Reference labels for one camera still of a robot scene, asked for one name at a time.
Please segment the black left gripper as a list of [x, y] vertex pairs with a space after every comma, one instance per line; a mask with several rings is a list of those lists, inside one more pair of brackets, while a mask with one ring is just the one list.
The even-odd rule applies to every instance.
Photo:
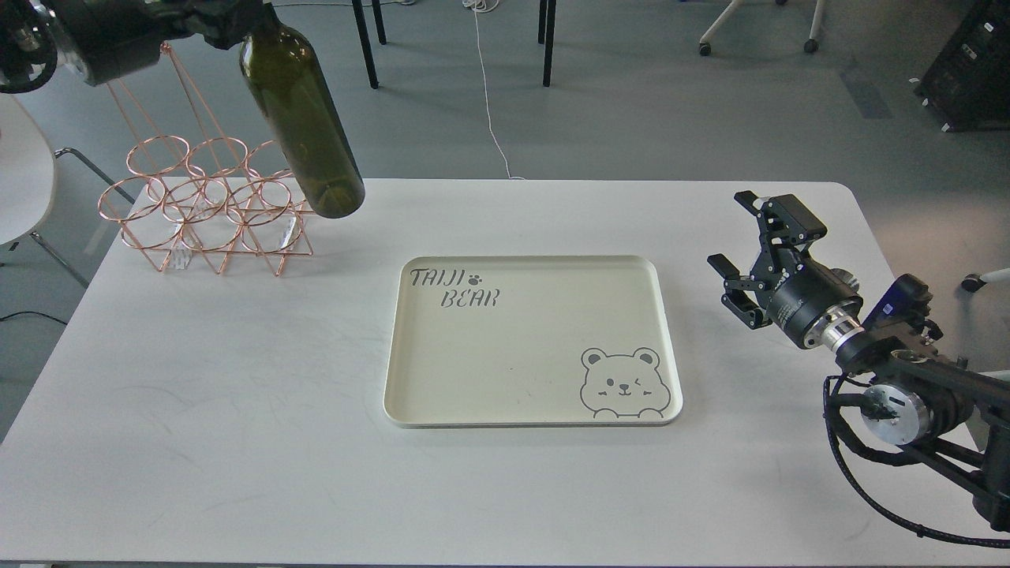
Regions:
[[156, 3], [48, 1], [58, 60], [88, 85], [102, 85], [152, 67], [163, 43], [193, 32], [212, 48], [230, 50], [252, 32], [266, 11], [264, 1], [188, 1], [186, 30], [180, 22], [155, 17]]

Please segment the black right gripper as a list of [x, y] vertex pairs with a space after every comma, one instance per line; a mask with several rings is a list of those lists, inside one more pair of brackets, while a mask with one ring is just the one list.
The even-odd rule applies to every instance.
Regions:
[[831, 308], [858, 314], [863, 306], [858, 292], [841, 282], [829, 267], [808, 262], [809, 248], [829, 229], [800, 199], [793, 194], [758, 198], [754, 192], [742, 191], [735, 194], [735, 201], [758, 220], [760, 254], [750, 276], [782, 277], [775, 287], [760, 293], [758, 305], [747, 292], [760, 291], [764, 282], [743, 277], [725, 255], [707, 256], [709, 266], [723, 279], [724, 307], [749, 328], [773, 322], [800, 349], [819, 344], [819, 332], [812, 330]]

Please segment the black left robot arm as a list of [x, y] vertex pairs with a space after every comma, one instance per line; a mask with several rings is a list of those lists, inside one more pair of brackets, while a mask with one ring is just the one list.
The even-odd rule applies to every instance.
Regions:
[[263, 1], [3, 1], [2, 93], [39, 90], [61, 67], [102, 85], [152, 67], [163, 43], [194, 35], [228, 50], [263, 15]]

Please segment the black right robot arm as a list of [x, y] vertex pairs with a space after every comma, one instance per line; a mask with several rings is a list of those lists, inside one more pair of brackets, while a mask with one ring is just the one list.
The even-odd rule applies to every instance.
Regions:
[[892, 513], [858, 485], [841, 448], [891, 467], [922, 465], [971, 494], [974, 510], [1008, 531], [1008, 382], [942, 356], [930, 319], [930, 288], [897, 278], [866, 317], [852, 274], [810, 255], [826, 225], [792, 194], [735, 194], [758, 222], [760, 254], [743, 274], [722, 254], [709, 265], [723, 280], [722, 305], [749, 328], [776, 326], [799, 349], [825, 346], [840, 374], [822, 386], [823, 418], [841, 474], [873, 510], [920, 538], [975, 547], [1007, 539], [969, 538]]

